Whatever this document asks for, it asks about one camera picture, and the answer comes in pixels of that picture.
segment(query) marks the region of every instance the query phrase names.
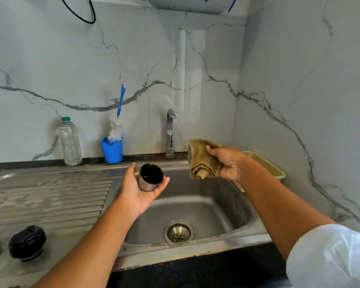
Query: marble wall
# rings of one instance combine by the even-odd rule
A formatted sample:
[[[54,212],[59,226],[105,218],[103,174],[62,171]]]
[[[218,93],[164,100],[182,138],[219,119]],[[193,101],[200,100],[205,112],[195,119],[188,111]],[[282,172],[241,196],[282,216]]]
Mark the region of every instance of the marble wall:
[[[85,18],[86,1],[67,0]],[[229,143],[245,19],[94,2],[88,25],[61,0],[0,0],[0,162],[61,159],[61,116],[77,125],[83,157],[99,141],[127,89],[124,154],[165,152],[192,138]]]
[[[233,144],[360,230],[360,0],[274,0],[247,19]]]

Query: ribbed drainboard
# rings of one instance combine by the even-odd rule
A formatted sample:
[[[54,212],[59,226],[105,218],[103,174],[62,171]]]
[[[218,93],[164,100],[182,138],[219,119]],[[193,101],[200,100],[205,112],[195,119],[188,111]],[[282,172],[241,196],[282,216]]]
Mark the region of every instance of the ribbed drainboard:
[[[113,182],[107,172],[51,172],[0,180],[0,240],[29,225],[46,232],[90,228]]]

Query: hand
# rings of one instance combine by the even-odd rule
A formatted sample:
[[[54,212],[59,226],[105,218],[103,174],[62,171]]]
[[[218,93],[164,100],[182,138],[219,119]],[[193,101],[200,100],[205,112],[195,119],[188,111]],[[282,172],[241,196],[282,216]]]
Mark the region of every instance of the hand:
[[[217,157],[223,163],[223,168],[220,170],[220,177],[233,181],[239,181],[239,162],[244,154],[235,148],[220,148],[212,149],[209,145],[206,146],[206,151]]]
[[[169,177],[164,176],[164,180],[153,191],[145,192],[139,189],[135,178],[136,164],[128,168],[121,183],[121,193],[117,200],[123,200],[124,204],[129,205],[132,215],[138,218],[148,206],[160,195],[168,185]]]

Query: black countertop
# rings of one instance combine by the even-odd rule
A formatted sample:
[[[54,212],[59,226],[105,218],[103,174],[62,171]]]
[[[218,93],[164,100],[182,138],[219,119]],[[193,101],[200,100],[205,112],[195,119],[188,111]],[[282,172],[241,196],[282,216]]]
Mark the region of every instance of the black countertop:
[[[174,159],[187,158],[186,152]],[[128,155],[124,162],[163,160],[164,154]],[[103,157],[84,158],[81,165],[104,164]],[[64,166],[64,160],[0,163],[0,170]],[[212,255],[184,258],[132,270],[112,273],[107,288],[217,288],[291,287],[285,274],[285,261],[273,243]]]

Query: white sleeve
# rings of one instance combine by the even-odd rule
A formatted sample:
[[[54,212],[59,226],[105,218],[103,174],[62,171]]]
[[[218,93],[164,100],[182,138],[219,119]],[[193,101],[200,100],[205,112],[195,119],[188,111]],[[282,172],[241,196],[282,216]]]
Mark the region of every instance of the white sleeve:
[[[287,259],[294,288],[360,287],[360,232],[328,224],[296,242]]]

